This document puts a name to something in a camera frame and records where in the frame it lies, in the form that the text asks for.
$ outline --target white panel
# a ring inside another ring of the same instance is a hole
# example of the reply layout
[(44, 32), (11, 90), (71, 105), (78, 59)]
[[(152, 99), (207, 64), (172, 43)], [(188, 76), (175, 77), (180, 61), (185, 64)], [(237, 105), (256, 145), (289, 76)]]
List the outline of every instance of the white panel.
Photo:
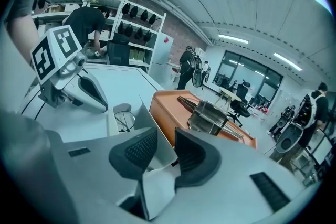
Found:
[(212, 82), (222, 63), (222, 59), (225, 53), (225, 48), (222, 46), (212, 46), (212, 47), (207, 46), (205, 53), (206, 53), (206, 60), (209, 62), (209, 65), (211, 67), (210, 76), (209, 76), (208, 82), (205, 83), (205, 85), (215, 91), (219, 91), (219, 87), (213, 84)]
[(257, 0), (256, 30), (277, 36), (284, 23), (292, 0)]

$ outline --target ceiling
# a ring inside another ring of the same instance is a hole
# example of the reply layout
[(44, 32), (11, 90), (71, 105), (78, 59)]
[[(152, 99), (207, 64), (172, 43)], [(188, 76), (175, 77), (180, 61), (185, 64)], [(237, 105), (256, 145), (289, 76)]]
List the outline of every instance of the ceiling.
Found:
[[(314, 0), (155, 0), (185, 21), (209, 46), (248, 55), (300, 84), (336, 87), (334, 18)], [(247, 39), (240, 44), (218, 34)], [(277, 52), (303, 70), (273, 56)]]

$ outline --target black office chair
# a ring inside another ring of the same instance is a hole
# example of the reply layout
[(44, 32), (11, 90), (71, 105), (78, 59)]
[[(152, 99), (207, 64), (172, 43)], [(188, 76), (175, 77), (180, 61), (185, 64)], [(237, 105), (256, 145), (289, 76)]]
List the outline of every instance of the black office chair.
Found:
[(130, 65), (130, 45), (129, 38), (125, 35), (114, 33), (112, 41), (107, 42), (107, 54), (110, 65), (125, 66)]
[(228, 117), (233, 119), (233, 122), (236, 121), (240, 124), (239, 127), (242, 127), (242, 123), (238, 119), (240, 116), (248, 118), (251, 114), (247, 111), (247, 101), (245, 100), (245, 96), (247, 94), (248, 89), (251, 86), (249, 82), (244, 81), (242, 84), (239, 84), (237, 87), (236, 95), (241, 99), (241, 102), (234, 100), (231, 102), (231, 108), (235, 111), (235, 114), (228, 112)]

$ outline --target black speaker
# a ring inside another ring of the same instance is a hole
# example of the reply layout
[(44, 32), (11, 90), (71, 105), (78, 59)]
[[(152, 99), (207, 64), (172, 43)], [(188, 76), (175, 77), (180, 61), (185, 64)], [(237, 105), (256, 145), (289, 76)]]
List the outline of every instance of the black speaker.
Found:
[(133, 27), (129, 24), (125, 29), (125, 36), (130, 37), (133, 33)]
[(152, 34), (150, 31), (147, 31), (147, 33), (143, 37), (143, 41), (148, 42), (152, 37)]
[(118, 26), (118, 34), (124, 34), (124, 23), (121, 22)]
[(130, 4), (130, 3), (127, 3), (127, 4), (125, 4), (125, 5), (123, 6), (121, 12), (122, 12), (123, 14), (127, 14), (127, 13), (130, 11), (130, 8), (131, 8), (131, 4)]
[(36, 8), (36, 4), (37, 4), (37, 0), (34, 0), (34, 2), (33, 2), (33, 6), (31, 7), (31, 10), (35, 10), (35, 8)]
[(130, 12), (130, 17), (131, 18), (136, 18), (136, 15), (138, 14), (138, 7), (135, 6), (131, 9), (131, 12)]
[(156, 20), (156, 14), (153, 14), (153, 15), (149, 18), (148, 23), (149, 23), (150, 25), (152, 25), (152, 24), (154, 24), (155, 20)]
[(142, 20), (142, 21), (146, 21), (147, 18), (148, 18), (148, 12), (147, 12), (147, 10), (145, 9), (144, 12), (143, 12), (143, 13), (141, 14), (141, 16), (140, 16), (140, 20)]
[(135, 39), (140, 39), (142, 38), (143, 36), (143, 33), (142, 33), (142, 28), (140, 27), (138, 31), (136, 31), (135, 35), (134, 35), (134, 38)]
[(38, 0), (37, 1), (38, 8), (42, 9), (45, 3), (46, 3), (46, 0)]

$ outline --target metal container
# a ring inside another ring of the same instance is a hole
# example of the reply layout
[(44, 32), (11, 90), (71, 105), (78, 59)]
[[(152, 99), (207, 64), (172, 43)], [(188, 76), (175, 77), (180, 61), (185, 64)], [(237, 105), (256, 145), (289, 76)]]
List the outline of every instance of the metal container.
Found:
[(217, 135), (227, 121), (224, 111), (208, 101), (200, 101), (188, 119), (188, 124), (190, 129)]

